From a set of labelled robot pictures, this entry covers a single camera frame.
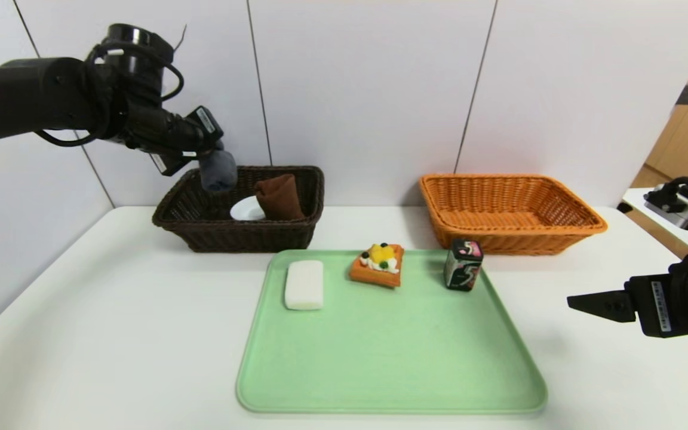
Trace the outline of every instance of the white table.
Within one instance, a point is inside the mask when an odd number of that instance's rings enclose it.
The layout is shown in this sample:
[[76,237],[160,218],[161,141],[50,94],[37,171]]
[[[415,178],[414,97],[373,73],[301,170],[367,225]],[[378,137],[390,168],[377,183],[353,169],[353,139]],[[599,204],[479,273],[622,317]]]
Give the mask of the white table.
[[[264,416],[235,399],[271,255],[195,254],[113,210],[0,316],[0,428],[688,428],[688,337],[645,337],[566,305],[677,259],[617,210],[609,231],[560,256],[488,256],[484,267],[540,367],[532,416]],[[327,207],[313,248],[437,243],[423,208]]]
[[665,229],[667,232],[670,232],[681,242],[684,242],[686,245],[688,245],[688,231],[677,228],[676,226],[672,225],[671,222],[666,220],[666,218],[657,215],[657,213],[653,212],[653,210],[644,206],[644,203],[646,202],[644,199],[644,194],[650,191],[652,191],[652,188],[630,188],[623,195],[623,202],[629,204],[631,207],[645,215],[645,217],[649,218],[653,223],[658,224],[661,226],[661,228]]

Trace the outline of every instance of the wicker basket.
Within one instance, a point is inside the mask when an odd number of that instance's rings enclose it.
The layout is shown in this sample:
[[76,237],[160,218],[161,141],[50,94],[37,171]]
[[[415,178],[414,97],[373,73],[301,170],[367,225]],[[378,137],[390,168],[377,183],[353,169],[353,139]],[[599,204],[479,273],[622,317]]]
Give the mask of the wicker basket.
[[549,177],[515,174],[430,174],[421,177],[437,240],[478,241],[488,254],[561,253],[607,224]]
[[[302,212],[294,221],[236,221],[230,208],[254,195],[254,184],[294,174]],[[278,253],[308,247],[323,213],[323,172],[313,166],[238,167],[238,184],[212,194],[200,185],[200,172],[188,171],[153,214],[153,224],[174,232],[197,253]]]

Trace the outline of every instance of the brown cloth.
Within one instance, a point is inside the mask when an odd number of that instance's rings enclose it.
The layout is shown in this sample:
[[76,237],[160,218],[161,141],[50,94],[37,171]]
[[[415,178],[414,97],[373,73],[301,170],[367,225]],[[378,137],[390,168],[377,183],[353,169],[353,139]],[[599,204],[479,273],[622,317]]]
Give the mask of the brown cloth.
[[292,174],[260,180],[254,185],[256,199],[271,221],[290,221],[304,218]]

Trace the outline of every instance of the black cable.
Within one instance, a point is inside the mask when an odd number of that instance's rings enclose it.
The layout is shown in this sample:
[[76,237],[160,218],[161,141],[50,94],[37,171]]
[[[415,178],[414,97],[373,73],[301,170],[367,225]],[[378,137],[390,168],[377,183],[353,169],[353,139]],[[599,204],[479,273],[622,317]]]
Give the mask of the black cable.
[[110,123],[110,100],[109,96],[103,94],[104,90],[106,90],[105,87],[107,87],[107,85],[100,79],[99,74],[97,73],[97,65],[95,61],[98,58],[106,56],[108,54],[108,51],[116,49],[123,50],[124,54],[126,54],[127,51],[140,54],[146,59],[155,63],[157,66],[167,68],[171,71],[171,73],[174,73],[174,75],[177,76],[177,79],[179,81],[177,84],[177,88],[175,88],[166,96],[163,96],[161,98],[161,101],[169,100],[172,97],[178,95],[180,91],[182,91],[185,85],[185,78],[184,76],[182,76],[182,73],[180,73],[180,71],[177,70],[177,68],[174,65],[172,65],[172,63],[156,55],[155,52],[151,50],[149,47],[144,47],[141,45],[122,41],[112,41],[106,42],[104,44],[98,44],[95,45],[95,47],[93,47],[92,51],[90,51],[90,54],[87,56],[87,59],[84,60],[84,74],[85,86],[87,87],[88,92],[90,92],[90,97],[96,101],[96,113],[99,119],[99,124],[96,126],[96,128],[94,128],[94,130],[90,131],[88,136],[85,136],[84,138],[77,140],[61,140],[52,136],[44,130],[36,131],[36,134],[39,137],[53,145],[62,146],[64,148],[72,148],[87,144],[88,142],[92,142],[93,140],[98,139],[100,136],[102,136],[103,133],[105,133]]
[[182,29],[182,36],[180,38],[179,43],[177,43],[177,46],[174,47],[174,52],[176,53],[178,49],[180,49],[180,45],[182,44],[183,41],[185,41],[185,32],[188,31],[188,25],[185,24],[185,27]]

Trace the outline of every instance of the black can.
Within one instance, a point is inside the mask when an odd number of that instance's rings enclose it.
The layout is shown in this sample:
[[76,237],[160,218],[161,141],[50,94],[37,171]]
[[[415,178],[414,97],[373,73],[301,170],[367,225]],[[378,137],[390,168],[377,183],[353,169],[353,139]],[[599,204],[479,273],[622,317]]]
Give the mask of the black can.
[[445,261],[445,286],[450,290],[472,291],[484,256],[483,249],[474,240],[453,239]]

